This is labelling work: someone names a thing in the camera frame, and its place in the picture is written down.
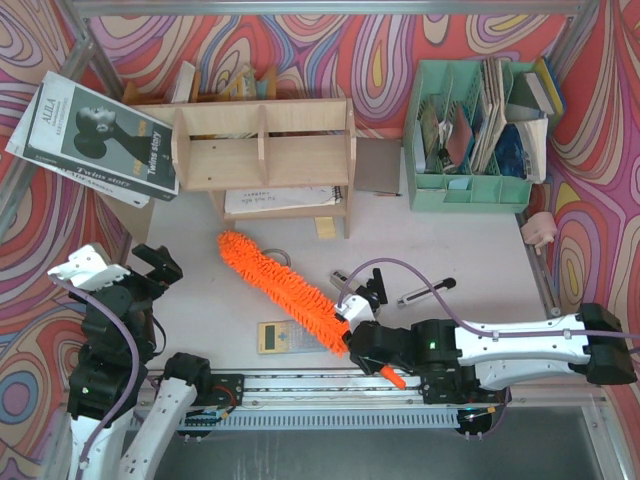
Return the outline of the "orange chenille duster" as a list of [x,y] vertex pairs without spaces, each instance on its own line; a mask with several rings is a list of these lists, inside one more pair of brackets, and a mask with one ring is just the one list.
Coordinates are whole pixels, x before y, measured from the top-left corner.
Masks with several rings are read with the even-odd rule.
[[247,236],[226,231],[218,236],[222,260],[250,286],[265,293],[335,354],[347,351],[348,324],[335,316],[334,304],[290,267],[262,253]]

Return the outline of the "yellow blue calculator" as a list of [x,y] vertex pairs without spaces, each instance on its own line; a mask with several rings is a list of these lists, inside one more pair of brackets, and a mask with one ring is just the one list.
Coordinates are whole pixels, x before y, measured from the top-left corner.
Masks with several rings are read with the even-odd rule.
[[295,320],[258,324],[258,353],[302,354],[325,352],[327,348]]

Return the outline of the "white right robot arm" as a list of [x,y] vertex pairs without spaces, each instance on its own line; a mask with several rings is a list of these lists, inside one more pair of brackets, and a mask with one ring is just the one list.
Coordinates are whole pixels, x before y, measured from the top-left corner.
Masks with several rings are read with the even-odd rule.
[[637,379],[620,321],[595,303],[541,322],[461,326],[430,319],[391,328],[376,320],[367,300],[351,295],[336,315],[347,325],[343,339],[353,363],[398,388],[406,385],[402,373],[418,378],[426,404],[497,403],[514,384],[559,375],[582,375],[595,385]]

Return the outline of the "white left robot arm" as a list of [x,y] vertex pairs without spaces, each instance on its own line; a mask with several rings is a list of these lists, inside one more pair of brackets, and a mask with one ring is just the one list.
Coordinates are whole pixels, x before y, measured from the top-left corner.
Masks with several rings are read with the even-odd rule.
[[159,353],[153,303],[183,276],[164,246],[139,244],[132,252],[151,271],[141,275],[114,264],[91,243],[48,273],[86,307],[86,341],[69,378],[72,479],[154,478],[179,422],[212,386],[207,359],[174,354],[140,430],[130,444],[124,442],[149,374],[146,364]]

